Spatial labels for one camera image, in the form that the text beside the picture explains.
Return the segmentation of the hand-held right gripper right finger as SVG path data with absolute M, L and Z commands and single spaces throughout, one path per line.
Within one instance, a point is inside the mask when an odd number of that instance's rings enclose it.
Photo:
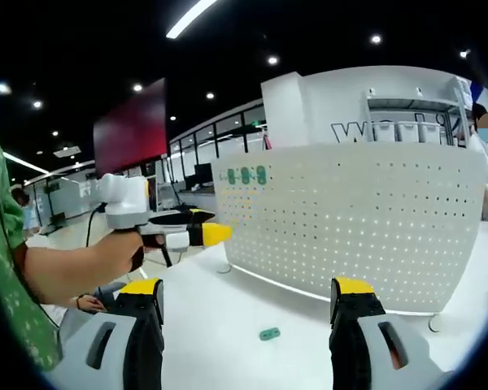
M 438 389 L 444 383 L 427 340 L 387 314 L 363 280 L 332 279 L 330 326 L 334 389 Z

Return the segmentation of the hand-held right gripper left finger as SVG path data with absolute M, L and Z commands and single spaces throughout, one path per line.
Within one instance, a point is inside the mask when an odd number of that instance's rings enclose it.
M 93 297 L 96 314 L 69 310 L 60 327 L 60 389 L 161 389 L 163 281 L 114 282 Z

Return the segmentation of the person's left hand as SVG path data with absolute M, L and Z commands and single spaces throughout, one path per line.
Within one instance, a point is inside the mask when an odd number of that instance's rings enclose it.
M 133 268 L 133 257 L 143 246 L 138 232 L 115 232 L 112 235 L 115 255 L 115 274 L 120 277 Z

